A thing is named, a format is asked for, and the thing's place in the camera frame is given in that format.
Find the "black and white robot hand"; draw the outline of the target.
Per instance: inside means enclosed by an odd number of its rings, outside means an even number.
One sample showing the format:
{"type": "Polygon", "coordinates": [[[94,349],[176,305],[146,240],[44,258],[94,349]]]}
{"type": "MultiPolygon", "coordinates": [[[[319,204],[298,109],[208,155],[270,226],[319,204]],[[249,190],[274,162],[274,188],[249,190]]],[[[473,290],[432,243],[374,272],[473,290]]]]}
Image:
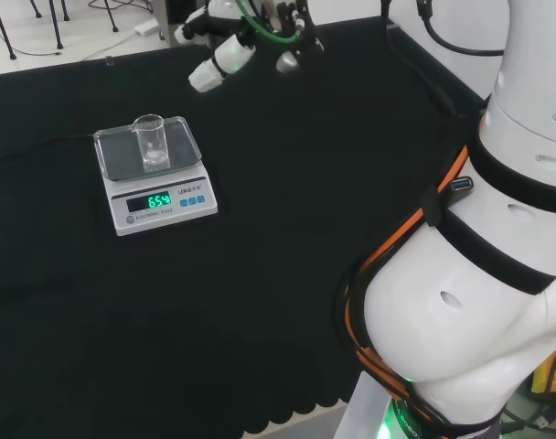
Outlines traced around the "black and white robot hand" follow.
{"type": "Polygon", "coordinates": [[[180,45],[208,46],[212,55],[188,76],[192,88],[207,92],[241,70],[255,53],[255,31],[236,1],[207,1],[175,30],[180,45]]]}

